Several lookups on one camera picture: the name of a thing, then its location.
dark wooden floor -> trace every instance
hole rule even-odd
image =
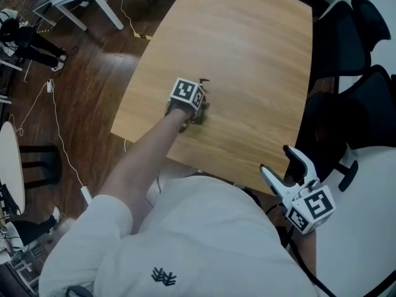
[[[124,0],[123,9],[138,33],[153,35],[174,1],[159,0],[149,5],[146,0]],[[108,4],[123,22],[124,30],[117,30],[94,1],[86,8],[78,7],[73,13],[88,26],[87,33],[63,18],[52,31],[43,34],[67,50],[78,47],[78,53],[70,56],[60,74],[35,62],[29,70],[27,84],[23,82],[24,73],[16,74],[9,92],[13,105],[6,110],[14,114],[15,125],[19,127],[43,84],[53,78],[66,150],[93,196],[124,153],[124,141],[110,134],[110,129],[124,91],[149,43],[133,37],[129,21],[120,11],[121,0],[109,0]],[[50,16],[57,19],[60,14],[51,12]],[[40,29],[44,28],[50,25],[43,23]],[[19,137],[19,144],[53,142],[61,149],[57,131],[52,96],[44,90],[24,124],[24,136]],[[85,209],[81,186],[65,155],[61,156],[61,183],[26,191],[24,219],[39,222],[48,217],[53,205],[60,206],[67,217],[78,217]],[[24,170],[24,173],[27,180],[40,174],[34,170]]]

white desk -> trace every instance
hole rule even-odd
[[[88,28],[87,26],[82,23],[77,17],[75,17],[69,10],[67,10],[64,5],[66,3],[72,2],[75,0],[38,0],[35,6],[33,7],[33,12],[36,13],[38,16],[49,22],[51,25],[55,26],[56,22],[47,18],[40,10],[46,7],[49,3],[51,3],[54,7],[60,10],[66,17],[71,19],[75,24],[77,24],[82,30],[86,31]],[[109,5],[106,3],[105,0],[95,0],[99,6],[103,9],[103,11],[107,14],[110,20],[115,24],[115,26],[122,30],[124,25],[121,21],[117,18],[117,15],[111,10]]]
[[[7,186],[22,214],[25,211],[24,175],[17,134],[10,122],[5,122],[0,130],[0,181]]]

person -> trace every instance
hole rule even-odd
[[[52,215],[40,224],[19,220],[1,225],[0,264],[9,262],[19,250],[29,250],[29,246],[41,235],[51,232],[60,218],[61,211],[55,207]]]
[[[215,178],[169,180],[131,235],[146,192],[191,114],[176,105],[115,166],[47,258],[41,297],[67,296],[72,286],[97,297],[317,296],[262,209]],[[315,273],[316,236],[301,238],[301,256]]]
[[[58,48],[37,34],[32,28],[17,20],[17,11],[3,9],[0,12],[0,48],[8,56],[31,59],[51,67],[53,72],[60,71],[67,58],[66,50]],[[43,54],[36,48],[50,52]]]

black chair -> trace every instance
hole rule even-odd
[[[352,0],[358,30],[370,52],[379,41],[390,40],[390,32],[377,8],[368,0]]]
[[[315,164],[320,181],[336,169],[345,175],[339,184],[345,191],[358,170],[357,161],[351,168],[339,164],[347,147],[377,145],[396,147],[396,83],[382,66],[342,93],[319,92],[307,102],[295,146]],[[291,163],[292,176],[295,168]]]
[[[311,78],[363,75],[371,66],[371,54],[378,41],[390,39],[379,11],[368,0],[352,0],[352,7],[338,2],[314,24]]]

light wood tabletop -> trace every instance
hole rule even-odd
[[[259,165],[280,176],[303,116],[312,12],[297,0],[177,0],[155,32],[112,133],[135,142],[164,115],[178,77],[204,84],[210,108],[168,157],[271,194]]]
[[[25,211],[25,186],[19,145],[14,126],[5,122],[0,130],[0,181],[18,205],[20,213]]]

